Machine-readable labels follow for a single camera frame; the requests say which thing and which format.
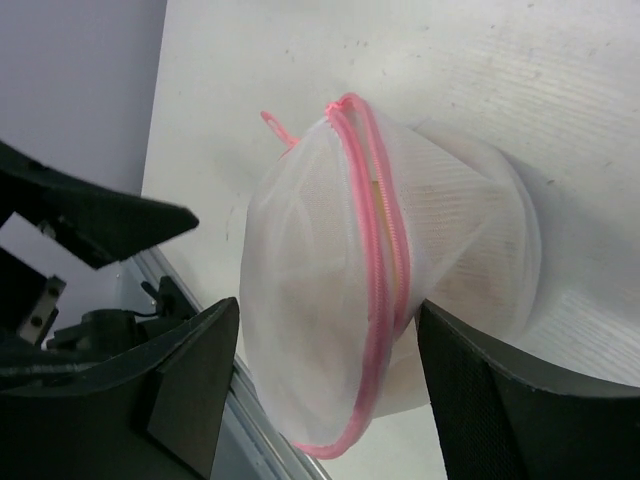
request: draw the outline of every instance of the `mesh bag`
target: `mesh bag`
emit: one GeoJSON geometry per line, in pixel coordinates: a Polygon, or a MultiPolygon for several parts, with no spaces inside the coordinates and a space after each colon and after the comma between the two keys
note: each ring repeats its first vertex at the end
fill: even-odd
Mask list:
{"type": "Polygon", "coordinates": [[[272,423],[335,458],[374,416],[427,400],[415,328],[425,297],[509,340],[539,273],[526,191],[496,150],[357,95],[331,103],[247,214],[240,308],[249,368],[272,423]]]}

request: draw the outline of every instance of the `pink strap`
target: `pink strap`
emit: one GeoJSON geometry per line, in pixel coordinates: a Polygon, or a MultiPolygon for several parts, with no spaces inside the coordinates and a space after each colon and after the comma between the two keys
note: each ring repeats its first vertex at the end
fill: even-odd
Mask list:
{"type": "Polygon", "coordinates": [[[276,117],[271,115],[269,112],[260,112],[260,116],[273,131],[273,133],[275,133],[287,147],[294,147],[300,141],[299,138],[290,135],[289,132],[287,132],[282,124],[276,119],[276,117]]]}

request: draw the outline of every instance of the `laundry bag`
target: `laundry bag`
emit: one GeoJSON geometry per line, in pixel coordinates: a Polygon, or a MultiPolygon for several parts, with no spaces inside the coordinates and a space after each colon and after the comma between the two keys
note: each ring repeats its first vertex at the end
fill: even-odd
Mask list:
{"type": "Polygon", "coordinates": [[[251,199],[240,274],[248,366],[273,425],[321,459],[428,394],[411,320],[425,298],[503,340],[525,326],[540,240],[495,149],[421,133],[355,94],[287,150],[251,199]]]}

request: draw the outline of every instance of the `pink trim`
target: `pink trim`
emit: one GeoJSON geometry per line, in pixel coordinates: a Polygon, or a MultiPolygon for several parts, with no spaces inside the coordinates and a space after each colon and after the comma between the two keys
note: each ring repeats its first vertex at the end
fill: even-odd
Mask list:
{"type": "Polygon", "coordinates": [[[269,112],[260,112],[260,116],[265,121],[265,123],[269,126],[269,128],[275,133],[282,142],[291,149],[294,147],[299,141],[299,138],[290,135],[289,132],[282,126],[282,124],[271,115],[269,112]]]}
{"type": "Polygon", "coordinates": [[[362,378],[353,413],[345,431],[333,445],[294,444],[303,452],[320,459],[332,459],[342,455],[358,441],[371,422],[373,410],[379,392],[382,389],[384,373],[387,369],[394,337],[397,335],[397,331],[404,331],[406,327],[404,314],[409,297],[408,287],[410,280],[408,242],[404,222],[400,208],[395,201],[389,158],[371,109],[359,97],[349,94],[345,95],[339,102],[329,104],[326,114],[331,126],[342,141],[351,171],[354,173],[351,176],[352,190],[367,261],[369,329],[365,340],[362,378]],[[398,299],[393,308],[393,324],[389,315],[391,295],[378,237],[379,221],[373,200],[369,169],[358,134],[343,113],[343,110],[349,106],[362,115],[364,120],[371,156],[378,174],[385,216],[391,233],[394,261],[398,265],[398,299]]]}

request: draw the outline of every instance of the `table surface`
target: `table surface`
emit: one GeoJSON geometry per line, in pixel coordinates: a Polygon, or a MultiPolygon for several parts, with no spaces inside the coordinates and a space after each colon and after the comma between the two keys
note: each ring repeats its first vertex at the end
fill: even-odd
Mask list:
{"type": "MultiPolygon", "coordinates": [[[[517,345],[640,385],[639,20],[634,0],[169,0],[144,194],[201,224],[162,251],[202,304],[236,295],[246,207],[282,153],[259,112],[300,135],[355,91],[505,152],[543,240],[517,345]]],[[[323,465],[445,478],[429,407],[375,420],[323,465]]]]}

